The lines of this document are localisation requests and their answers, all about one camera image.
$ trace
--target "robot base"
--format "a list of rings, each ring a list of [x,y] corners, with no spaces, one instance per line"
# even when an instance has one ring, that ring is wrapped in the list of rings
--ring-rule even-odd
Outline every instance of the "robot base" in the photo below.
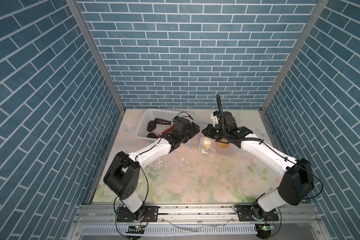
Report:
[[[147,222],[147,213],[149,222],[157,222],[158,206],[145,206],[142,223]],[[120,208],[117,215],[117,222],[135,222],[133,215],[128,208]]]
[[[235,205],[235,211],[237,212],[237,216],[239,217],[240,222],[248,222],[248,221],[262,221],[262,219],[256,219],[252,213],[253,205]],[[273,209],[268,213],[268,221],[277,222],[279,220],[279,216],[277,215],[276,209]]]

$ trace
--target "brick wallpaper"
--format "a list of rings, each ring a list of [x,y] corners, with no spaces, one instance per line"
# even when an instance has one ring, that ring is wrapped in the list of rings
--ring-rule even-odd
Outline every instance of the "brick wallpaper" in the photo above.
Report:
[[[259,108],[316,0],[79,0],[127,108]]]
[[[329,1],[266,115],[324,183],[313,202],[331,238],[360,239],[360,0]]]
[[[0,0],[0,240],[67,236],[119,116],[65,0]]]

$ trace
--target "black hose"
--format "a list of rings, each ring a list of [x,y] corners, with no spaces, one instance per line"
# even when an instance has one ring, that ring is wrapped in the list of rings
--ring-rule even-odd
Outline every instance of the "black hose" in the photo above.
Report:
[[[216,100],[217,100],[217,107],[219,108],[219,112],[221,113],[221,128],[222,128],[222,131],[223,131],[223,137],[225,137],[226,140],[231,141],[231,142],[241,142],[241,141],[258,141],[258,142],[261,142],[262,141],[262,139],[255,138],[255,137],[245,137],[245,138],[241,138],[241,139],[230,138],[229,135],[225,132],[225,127],[224,127],[225,118],[224,118],[223,107],[221,105],[221,99],[220,99],[219,94],[216,94]]]

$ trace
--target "white plastic part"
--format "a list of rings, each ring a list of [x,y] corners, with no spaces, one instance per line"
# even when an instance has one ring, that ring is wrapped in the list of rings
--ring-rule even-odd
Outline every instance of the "white plastic part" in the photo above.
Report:
[[[216,124],[219,123],[219,120],[217,119],[217,115],[214,116],[213,113],[211,113],[211,119],[212,119],[213,126],[215,126]]]
[[[133,161],[138,161],[141,168],[144,168],[158,157],[168,154],[170,150],[171,145],[169,142],[166,139],[161,138],[139,151],[129,153],[129,157]]]
[[[128,198],[123,200],[123,203],[131,212],[136,212],[143,204],[143,200],[141,200],[136,191],[134,191]]]
[[[248,134],[245,136],[246,138],[255,137],[256,134]],[[259,144],[259,141],[242,141],[241,148],[245,151],[249,151],[253,155],[257,156],[260,160],[265,162],[268,166],[270,166],[274,171],[278,173],[280,177],[284,176],[284,173],[287,171],[287,167],[292,167],[294,164],[288,161],[285,161],[279,155],[274,153],[271,149],[269,149],[265,144]],[[270,148],[272,148],[275,152],[280,154],[283,157],[288,157],[288,160],[292,162],[296,162],[296,158],[288,156],[276,148],[267,144]]]
[[[281,198],[277,189],[273,189],[269,193],[261,196],[257,203],[265,212],[270,212],[277,207],[287,204],[287,202]]]
[[[161,138],[139,151],[129,153],[129,157],[133,161],[138,161],[141,168],[144,168],[158,157],[168,154],[170,149],[171,145],[169,142]],[[123,202],[131,212],[136,212],[143,204],[143,200],[141,200],[136,191],[123,200]]]
[[[147,109],[143,116],[140,119],[139,124],[137,125],[136,129],[136,137],[141,138],[150,142],[156,141],[154,138],[147,137],[149,132],[147,131],[148,122],[155,120],[155,118],[161,118],[167,121],[172,121],[174,117],[177,116],[180,112],[178,111],[171,111],[165,109]],[[180,117],[188,116],[188,113],[180,113]],[[152,131],[156,136],[170,128],[171,125],[163,125],[163,124],[156,124],[156,128]]]

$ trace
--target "floral tablecloth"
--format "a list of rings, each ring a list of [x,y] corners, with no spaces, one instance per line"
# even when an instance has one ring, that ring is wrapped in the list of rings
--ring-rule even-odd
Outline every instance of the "floral tablecloth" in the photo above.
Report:
[[[144,111],[126,111],[104,173],[118,152],[133,152],[150,144],[135,137],[136,126]],[[187,112],[200,129],[211,121],[212,110],[189,109]],[[256,110],[231,110],[231,113],[237,126],[248,127],[271,144]],[[149,182],[147,202],[252,202],[280,184],[281,178],[276,172],[249,152],[237,150],[229,156],[205,152],[182,144],[145,167]],[[144,199],[147,181],[142,173],[136,190]],[[115,197],[116,194],[101,180],[93,202],[113,202]]]

